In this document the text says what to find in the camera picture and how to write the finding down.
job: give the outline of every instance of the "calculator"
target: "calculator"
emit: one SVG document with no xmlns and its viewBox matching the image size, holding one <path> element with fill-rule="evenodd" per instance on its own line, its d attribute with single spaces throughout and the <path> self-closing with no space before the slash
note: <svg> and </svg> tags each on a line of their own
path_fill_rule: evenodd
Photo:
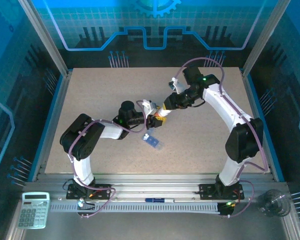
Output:
<svg viewBox="0 0 300 240">
<path fill-rule="evenodd" d="M 50 195 L 48 192 L 24 192 L 18 219 L 20 229 L 43 229 L 46 227 Z"/>
</svg>

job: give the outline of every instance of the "gear logo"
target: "gear logo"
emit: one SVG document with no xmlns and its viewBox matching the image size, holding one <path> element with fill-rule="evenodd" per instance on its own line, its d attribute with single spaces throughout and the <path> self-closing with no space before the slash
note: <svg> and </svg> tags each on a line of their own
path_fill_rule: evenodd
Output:
<svg viewBox="0 0 300 240">
<path fill-rule="evenodd" d="M 181 4 L 181 0 L 133 0 L 134 9 L 147 17 L 152 15 L 163 17 L 164 14 L 170 14 L 170 11 L 176 10 L 176 5 Z"/>
</svg>

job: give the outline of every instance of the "aluminum frame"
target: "aluminum frame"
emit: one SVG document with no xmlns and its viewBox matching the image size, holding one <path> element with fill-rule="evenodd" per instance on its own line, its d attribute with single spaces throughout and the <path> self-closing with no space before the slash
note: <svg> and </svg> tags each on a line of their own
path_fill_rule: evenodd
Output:
<svg viewBox="0 0 300 240">
<path fill-rule="evenodd" d="M 34 27 L 36 33 L 41 39 L 43 45 L 47 49 L 49 55 L 51 56 L 56 67 L 60 71 L 61 75 L 65 78 L 68 75 L 68 68 L 65 61 L 63 60 L 61 54 L 59 53 L 57 46 L 55 45 L 53 39 L 51 38 L 46 26 L 41 20 L 37 9 L 31 0 L 18 0 L 21 7 L 23 8 L 25 14 L 30 20 L 32 26 Z"/>
<path fill-rule="evenodd" d="M 251 69 L 255 65 L 259 55 L 261 54 L 266 43 L 268 42 L 269 38 L 274 32 L 282 15 L 285 13 L 290 1 L 291 0 L 278 0 L 278 2 L 276 3 L 268 21 L 266 22 L 262 32 L 259 35 L 258 40 L 253 46 L 253 49 L 243 66 L 243 76 L 245 78 L 248 77 L 248 74 L 250 73 Z"/>
<path fill-rule="evenodd" d="M 258 111 L 257 103 L 254 100 L 252 88 L 249 84 L 248 77 L 244 77 L 242 75 L 242 81 L 243 81 L 245 91 L 246 91 L 246 94 L 247 94 L 247 97 L 248 97 L 248 100 L 249 100 L 249 103 L 250 103 L 250 106 L 251 106 L 253 116 L 254 117 L 261 117 L 262 112 L 260 113 Z M 279 177 L 279 173 L 278 173 L 278 170 L 275 166 L 274 158 L 273 158 L 273 155 L 272 155 L 271 150 L 270 150 L 271 149 L 270 144 L 269 144 L 265 134 L 263 135 L 263 145 L 262 146 L 263 146 L 264 153 L 267 156 L 268 164 L 270 165 L 269 169 L 270 169 L 271 173 L 273 174 L 273 178 L 274 178 L 275 181 L 279 182 L 280 178 L 282 179 L 283 176 Z"/>
<path fill-rule="evenodd" d="M 66 96 L 70 76 L 68 75 L 67 66 L 62 59 L 55 43 L 53 42 L 49 32 L 44 26 L 37 10 L 32 2 L 27 0 L 18 0 L 23 7 L 30 22 L 38 33 L 44 46 L 48 50 L 52 60 L 56 64 L 60 73 L 64 77 L 60 91 L 57 93 L 56 107 L 53 109 L 51 122 L 49 123 L 46 137 L 43 140 L 43 151 L 39 154 L 38 165 L 35 169 L 34 177 L 31 179 L 34 182 L 27 182 L 23 190 L 26 191 L 47 191 L 51 195 L 51 199 L 64 200 L 65 191 L 62 189 L 62 185 L 66 179 L 72 178 L 72 174 L 45 174 L 45 165 L 48 160 L 50 152 L 53 132 L 56 130 L 58 119 L 61 113 L 63 101 Z M 265 28 L 260 34 L 258 41 L 251 54 L 249 55 L 245 65 L 243 76 L 246 78 L 252 69 L 253 65 L 257 61 L 261 51 L 263 50 L 266 42 L 271 36 L 273 30 L 278 24 L 281 16 L 285 12 L 290 0 L 282 0 L 275 6 Z M 274 178 L 278 180 L 276 171 L 273 171 Z M 243 179 L 249 179 L 253 182 L 255 188 L 255 197 L 264 193 L 269 189 L 278 189 L 286 194 L 289 193 L 288 186 L 285 182 L 275 182 L 271 173 L 266 174 L 242 174 Z M 143 201 L 146 197 L 165 197 L 174 198 L 176 202 L 202 202 L 199 195 L 195 194 L 198 191 L 198 184 L 214 183 L 216 174 L 97 174 L 95 175 L 98 183 L 112 184 L 117 189 L 117 195 L 115 201 L 120 202 L 139 202 Z M 245 192 L 245 202 L 249 200 L 252 193 L 252 187 L 248 183 L 243 183 L 243 189 Z M 10 229 L 8 231 L 7 239 L 21 239 L 23 237 L 23 231 L 16 231 L 16 221 L 20 211 L 20 204 L 16 208 Z M 282 219 L 282 224 L 285 226 L 287 238 L 300 239 L 300 221 L 296 217 L 296 210 L 292 204 L 291 213 Z"/>
</svg>

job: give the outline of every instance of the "calculator display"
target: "calculator display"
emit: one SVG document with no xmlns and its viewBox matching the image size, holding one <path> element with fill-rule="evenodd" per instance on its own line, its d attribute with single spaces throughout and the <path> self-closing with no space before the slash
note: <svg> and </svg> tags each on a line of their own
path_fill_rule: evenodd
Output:
<svg viewBox="0 0 300 240">
<path fill-rule="evenodd" d="M 47 195 L 25 195 L 24 199 L 46 199 Z"/>
</svg>

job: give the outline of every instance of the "calculator keypad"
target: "calculator keypad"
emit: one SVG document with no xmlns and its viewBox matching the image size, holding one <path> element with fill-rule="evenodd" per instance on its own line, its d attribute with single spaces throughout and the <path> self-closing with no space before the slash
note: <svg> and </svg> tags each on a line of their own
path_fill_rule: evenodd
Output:
<svg viewBox="0 0 300 240">
<path fill-rule="evenodd" d="M 47 201 L 43 201 L 40 204 L 23 205 L 18 227 L 24 229 L 44 227 L 48 215 L 48 206 Z"/>
</svg>

